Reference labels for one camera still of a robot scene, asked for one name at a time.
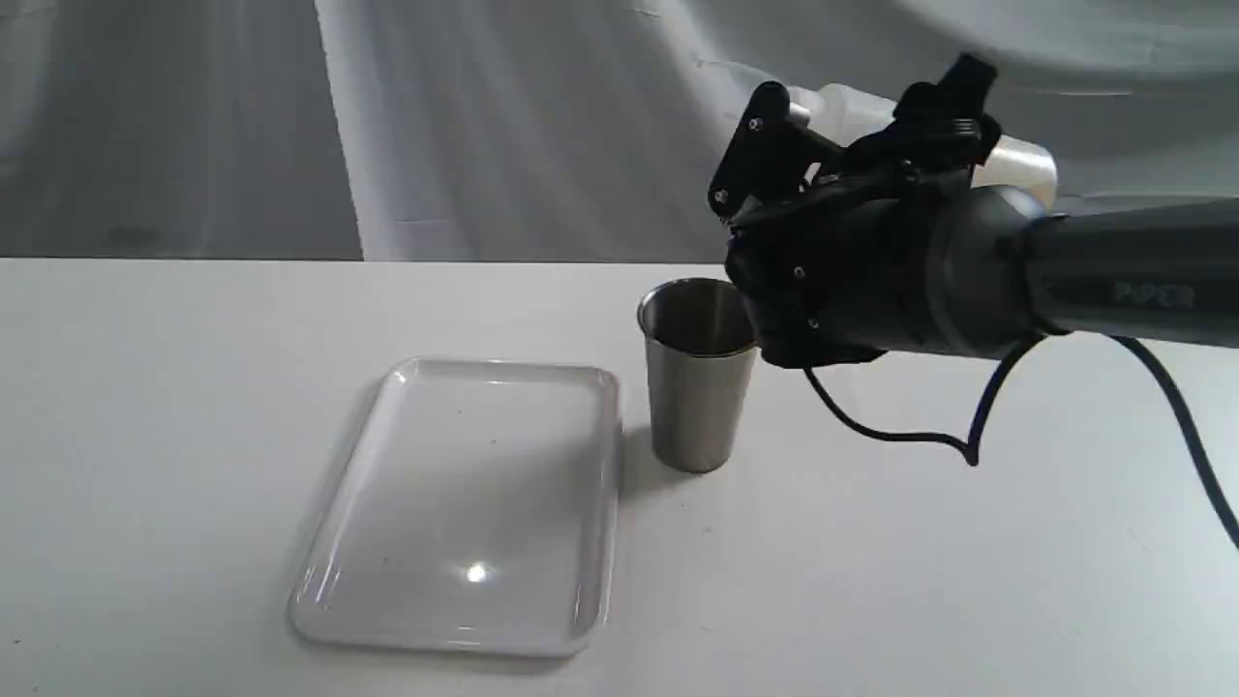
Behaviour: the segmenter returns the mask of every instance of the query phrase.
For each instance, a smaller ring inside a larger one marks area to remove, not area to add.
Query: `white cylinder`
[[[813,114],[809,128],[839,145],[851,145],[895,119],[893,100],[846,84],[828,84],[813,97],[793,93],[793,99]],[[1058,167],[1044,147],[1004,135],[985,165],[973,172],[973,186],[995,183],[1025,188],[1042,206],[1052,208],[1058,192]]]

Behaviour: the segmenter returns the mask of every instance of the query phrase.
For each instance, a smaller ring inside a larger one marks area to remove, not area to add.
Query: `white plastic part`
[[[567,656],[606,615],[620,387],[414,360],[384,380],[289,614],[333,644]]]
[[[793,90],[813,118],[809,128],[839,145],[886,128],[895,118],[895,102],[861,92],[846,84],[828,84],[815,95]],[[973,186],[1006,183],[1032,193],[1046,208],[1052,208],[1058,192],[1058,167],[1044,147],[1004,135],[990,158],[973,173]]]

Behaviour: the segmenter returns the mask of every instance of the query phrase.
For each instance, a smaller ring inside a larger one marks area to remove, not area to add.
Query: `cup rim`
[[[654,287],[652,287],[649,290],[649,292],[646,292],[646,295],[641,298],[641,302],[637,303],[637,326],[641,327],[641,333],[646,336],[646,340],[652,340],[652,342],[654,342],[654,343],[657,343],[657,344],[667,348],[667,350],[669,350],[669,352],[675,352],[676,354],[683,354],[684,357],[691,357],[694,359],[703,359],[703,360],[732,359],[735,357],[740,357],[742,354],[747,354],[748,352],[752,352],[753,348],[757,347],[757,328],[752,326],[752,322],[750,322],[750,328],[752,329],[751,331],[752,338],[748,340],[748,343],[746,343],[745,345],[742,345],[740,348],[736,348],[735,352],[729,352],[726,354],[695,354],[693,352],[684,352],[683,348],[676,348],[675,345],[670,345],[668,343],[663,343],[662,340],[659,340],[658,338],[655,338],[650,333],[650,328],[648,326],[646,326],[646,306],[649,305],[649,302],[654,298],[655,295],[658,295],[659,291],[665,290],[667,287],[670,287],[673,285],[680,285],[680,284],[684,284],[684,282],[709,282],[709,284],[712,284],[712,285],[726,285],[726,286],[731,287],[732,290],[735,290],[737,293],[740,292],[740,288],[737,288],[733,282],[730,282],[730,281],[726,281],[726,280],[722,280],[722,279],[717,279],[717,277],[709,277],[709,276],[676,277],[676,279],[668,280],[667,282],[660,282],[660,284],[655,285]]]

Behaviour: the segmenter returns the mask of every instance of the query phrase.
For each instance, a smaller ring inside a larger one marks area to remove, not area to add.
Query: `stainless steel cup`
[[[756,337],[736,286],[711,277],[673,280],[637,307],[654,454],[704,474],[731,457]]]

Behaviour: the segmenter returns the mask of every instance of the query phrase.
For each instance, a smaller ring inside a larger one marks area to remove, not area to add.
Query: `table surface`
[[[648,448],[633,311],[704,266],[0,261],[0,693],[1234,695],[1239,555],[1161,394],[1058,338],[979,469],[861,439],[760,365],[732,461]],[[1239,353],[1156,344],[1239,499]],[[419,355],[613,371],[611,613],[566,661],[336,650],[286,602],[378,380]],[[821,371],[966,430],[992,364]]]

